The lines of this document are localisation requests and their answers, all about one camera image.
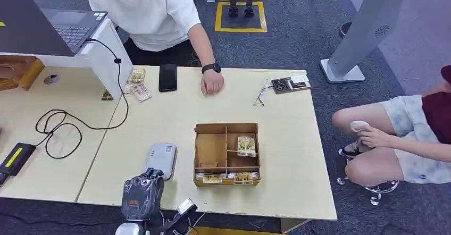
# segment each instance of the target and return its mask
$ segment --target shorts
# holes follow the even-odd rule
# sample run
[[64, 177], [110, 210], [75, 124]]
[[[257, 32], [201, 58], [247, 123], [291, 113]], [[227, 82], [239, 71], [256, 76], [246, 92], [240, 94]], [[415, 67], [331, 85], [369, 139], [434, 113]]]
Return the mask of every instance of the shorts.
[[[399, 96], [381, 102], [396, 135], [407, 140], [440, 143], [423, 112], [421, 95]], [[410, 183], [449, 183], [451, 163], [435, 161], [395, 149], [404, 175]]]

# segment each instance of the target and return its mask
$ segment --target card reader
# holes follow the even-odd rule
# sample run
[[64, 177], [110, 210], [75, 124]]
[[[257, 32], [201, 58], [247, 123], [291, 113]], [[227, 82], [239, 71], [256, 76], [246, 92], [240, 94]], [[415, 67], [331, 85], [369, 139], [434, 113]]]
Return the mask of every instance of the card reader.
[[177, 147], [171, 143], [155, 143], [151, 145], [143, 172], [148, 168], [163, 171], [163, 179], [172, 177], [174, 163], [176, 161]]

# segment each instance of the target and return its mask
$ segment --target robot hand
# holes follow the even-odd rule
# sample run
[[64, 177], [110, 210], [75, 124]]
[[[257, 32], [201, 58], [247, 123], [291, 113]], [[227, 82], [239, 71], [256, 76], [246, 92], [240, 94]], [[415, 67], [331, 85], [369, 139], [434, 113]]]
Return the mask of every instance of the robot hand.
[[146, 221], [159, 215], [163, 188], [163, 171], [153, 168], [127, 180], [124, 183], [121, 209], [127, 221]]

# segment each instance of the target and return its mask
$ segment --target chair wheel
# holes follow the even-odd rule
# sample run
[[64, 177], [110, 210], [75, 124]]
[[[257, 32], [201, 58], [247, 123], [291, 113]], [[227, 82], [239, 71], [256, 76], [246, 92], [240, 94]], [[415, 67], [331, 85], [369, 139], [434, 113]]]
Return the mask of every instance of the chair wheel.
[[343, 149], [338, 149], [338, 154], [340, 156], [346, 156], [346, 154], [343, 152]]
[[238, 17], [238, 7], [229, 7], [229, 17]]
[[371, 202], [371, 204], [373, 206], [379, 205], [379, 201], [382, 198], [381, 194], [376, 194], [376, 195], [377, 195], [376, 197], [375, 196], [371, 196], [371, 198], [370, 198], [370, 202]]
[[341, 186], [343, 186], [345, 184], [345, 179], [343, 178], [337, 178], [337, 183]]
[[244, 10], [244, 16], [248, 18], [254, 17], [254, 9], [252, 9], [252, 7], [247, 7]]
[[370, 202], [371, 202], [371, 204], [373, 204], [373, 206], [379, 205], [379, 201], [377, 200], [376, 197], [371, 197]]

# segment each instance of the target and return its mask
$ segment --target man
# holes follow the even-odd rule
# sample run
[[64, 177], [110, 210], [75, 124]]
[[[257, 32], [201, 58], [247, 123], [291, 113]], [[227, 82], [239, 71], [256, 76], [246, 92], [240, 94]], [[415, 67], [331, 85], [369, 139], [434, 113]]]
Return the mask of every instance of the man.
[[[385, 181], [451, 182], [451, 65], [441, 69], [445, 82], [424, 96], [336, 112], [332, 124], [359, 140], [344, 148], [354, 157], [346, 175], [354, 183], [375, 186]], [[354, 126], [353, 121], [368, 124]]]
[[197, 55], [202, 92], [222, 89], [224, 78], [193, 0], [89, 0], [89, 4], [94, 11], [107, 11], [130, 33], [124, 47], [133, 64], [186, 66]]

